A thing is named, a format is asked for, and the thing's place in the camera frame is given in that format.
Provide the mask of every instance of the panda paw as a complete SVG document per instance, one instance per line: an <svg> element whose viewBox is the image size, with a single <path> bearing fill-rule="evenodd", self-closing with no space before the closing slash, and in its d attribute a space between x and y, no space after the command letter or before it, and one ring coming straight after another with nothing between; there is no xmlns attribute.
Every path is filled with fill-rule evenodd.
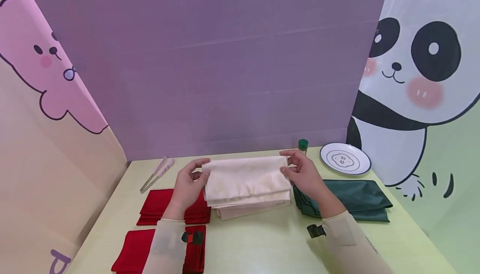
<svg viewBox="0 0 480 274"><path fill-rule="evenodd" d="M423 197L421 189L424 189L425 186L420 182L419 176L412 174L410 177L395 186L395 189L399 189L403 193L403 197L411 198L412 201L415 201L416 198Z"/></svg>

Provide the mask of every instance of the sleeve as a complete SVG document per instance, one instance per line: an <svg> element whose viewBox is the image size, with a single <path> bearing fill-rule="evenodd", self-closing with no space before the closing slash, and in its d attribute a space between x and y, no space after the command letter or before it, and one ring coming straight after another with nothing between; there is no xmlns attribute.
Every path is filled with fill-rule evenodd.
<svg viewBox="0 0 480 274"><path fill-rule="evenodd" d="M344 274L394 273L347 211L323 220L328 251Z"/></svg>
<svg viewBox="0 0 480 274"><path fill-rule="evenodd" d="M170 219L158 221L142 274L182 273L187 251L187 243L181 240L184 232L184 221Z"/></svg>

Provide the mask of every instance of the folded red napkin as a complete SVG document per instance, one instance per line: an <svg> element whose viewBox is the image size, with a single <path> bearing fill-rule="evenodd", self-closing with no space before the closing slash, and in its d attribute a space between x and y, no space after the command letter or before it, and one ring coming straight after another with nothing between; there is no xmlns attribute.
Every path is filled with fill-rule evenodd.
<svg viewBox="0 0 480 274"><path fill-rule="evenodd" d="M187 233L200 231L203 233L204 238L200 246L192 243L187 244L183 274L203 273L203 268L205 267L206 226L189 226L185 228L185 231ZM155 229L127 232L123 248L111 270L117 272L117 274L141 274L150 252L154 233Z"/></svg>
<svg viewBox="0 0 480 274"><path fill-rule="evenodd" d="M170 203L173 189L153 189L148 193L145 203L140 211L137 225L156 225L163 216L165 209ZM206 224L210 222L211 207L200 193L195 203L185 211L186 224Z"/></svg>

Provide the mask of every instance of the hand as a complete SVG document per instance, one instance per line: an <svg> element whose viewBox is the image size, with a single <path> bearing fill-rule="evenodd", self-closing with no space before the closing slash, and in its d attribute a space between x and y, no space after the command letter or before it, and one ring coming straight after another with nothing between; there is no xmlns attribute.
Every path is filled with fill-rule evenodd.
<svg viewBox="0 0 480 274"><path fill-rule="evenodd" d="M300 191L316 200L325 183L313 161L299 150L285 150L280 152L280 155L289 156L288 165L294 165L294 167L281 167L282 174Z"/></svg>
<svg viewBox="0 0 480 274"><path fill-rule="evenodd" d="M210 171L205 173L193 171L209 162L209 158L196 159L180 170L175 181L172 199L163 213L164 218L183 220L186 209L195 203L210 175Z"/></svg>

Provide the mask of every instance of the light green table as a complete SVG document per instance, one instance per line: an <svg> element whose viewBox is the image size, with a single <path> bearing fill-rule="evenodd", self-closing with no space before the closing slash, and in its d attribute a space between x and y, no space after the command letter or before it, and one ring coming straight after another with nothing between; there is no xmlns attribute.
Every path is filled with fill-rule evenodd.
<svg viewBox="0 0 480 274"><path fill-rule="evenodd" d="M309 148L324 179L350 179L328 170L319 159L319 147ZM278 151L213 155L212 159L264 157ZM175 165L153 189L173 188L177 172L194 157L176 158ZM147 193L140 187L160 160L133 161L91 233L70 265L67 274L107 274L118 257L125 234L136 221ZM456 273L420 227L370 171L361 179L375 180L394 207L389 224L362 223L366 235L397 274ZM310 239L306 227L321 223L300 214L295 204L276 210L221 221L212 213L207 225L205 274L316 274L337 273L335 262L322 237Z"/></svg>

